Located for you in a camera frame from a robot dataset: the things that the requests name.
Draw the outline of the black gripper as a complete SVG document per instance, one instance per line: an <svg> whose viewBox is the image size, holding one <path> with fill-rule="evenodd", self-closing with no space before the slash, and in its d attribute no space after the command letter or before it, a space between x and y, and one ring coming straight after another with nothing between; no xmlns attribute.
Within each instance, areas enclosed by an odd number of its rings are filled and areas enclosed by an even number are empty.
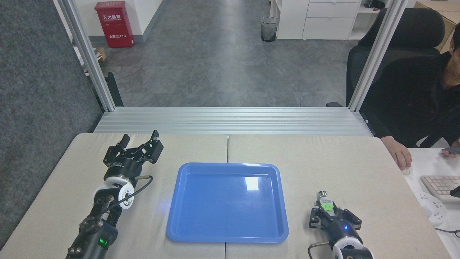
<svg viewBox="0 0 460 259"><path fill-rule="evenodd" d="M329 214L322 206L312 208L309 217L310 228L324 228L329 240L329 245L334 246L340 239L351 237L357 239L361 244L363 240L357 231L361 229L362 220L355 216L350 210L342 210L334 207L335 216L328 223Z"/></svg>
<svg viewBox="0 0 460 259"><path fill-rule="evenodd" d="M125 150L131 138L128 134L124 134L120 142L115 146L109 146L103 159L103 163L108 164L105 179L114 176L133 179L140 176L143 163L146 161L156 163L163 151L163 145L158 137L158 131L153 131L149 141L136 148ZM126 157L117 157L124 153Z"/></svg>

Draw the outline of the person's right hand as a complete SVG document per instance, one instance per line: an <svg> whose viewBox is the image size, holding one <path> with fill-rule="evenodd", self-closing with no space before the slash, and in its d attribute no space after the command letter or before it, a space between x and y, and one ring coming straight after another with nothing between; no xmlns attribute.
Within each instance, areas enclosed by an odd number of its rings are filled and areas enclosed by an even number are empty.
<svg viewBox="0 0 460 259"><path fill-rule="evenodd" d="M403 144L396 141L392 136L381 138L389 154L399 169L405 170L412 167L412 155Z"/></svg>

